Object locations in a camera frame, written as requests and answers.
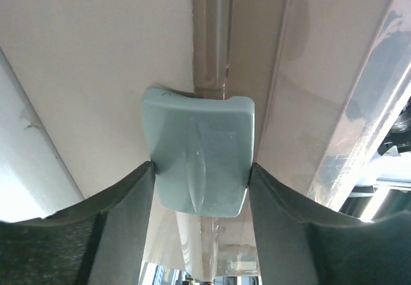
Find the beige toolbox with smoky lid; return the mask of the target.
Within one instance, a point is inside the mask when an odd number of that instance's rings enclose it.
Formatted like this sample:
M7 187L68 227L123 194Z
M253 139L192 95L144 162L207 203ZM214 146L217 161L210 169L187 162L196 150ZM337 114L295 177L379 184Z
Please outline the beige toolbox with smoky lid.
M389 171L410 170L410 0L1 0L1 222L153 162L152 87L252 99L252 166L333 211L410 211L410 176ZM249 184L232 218L167 209L154 184L137 284L169 273L264 284Z

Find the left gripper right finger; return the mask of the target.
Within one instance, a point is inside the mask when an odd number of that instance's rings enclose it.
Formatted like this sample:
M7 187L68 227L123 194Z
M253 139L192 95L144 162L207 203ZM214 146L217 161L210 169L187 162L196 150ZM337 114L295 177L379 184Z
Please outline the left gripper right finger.
M253 164L249 198L264 284L409 284L410 211L366 223Z

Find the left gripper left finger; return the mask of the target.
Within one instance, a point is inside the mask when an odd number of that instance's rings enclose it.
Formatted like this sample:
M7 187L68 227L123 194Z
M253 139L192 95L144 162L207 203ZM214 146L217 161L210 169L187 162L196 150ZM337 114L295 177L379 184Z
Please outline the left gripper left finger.
M1 222L1 284L137 284L154 184L147 161L51 216Z

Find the grey-green toolbox latch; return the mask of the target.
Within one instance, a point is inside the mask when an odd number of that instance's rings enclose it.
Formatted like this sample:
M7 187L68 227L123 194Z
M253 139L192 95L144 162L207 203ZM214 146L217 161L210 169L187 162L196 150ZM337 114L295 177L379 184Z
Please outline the grey-green toolbox latch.
M239 215L254 156L254 101L190 98L152 87L140 109L162 205L198 216Z

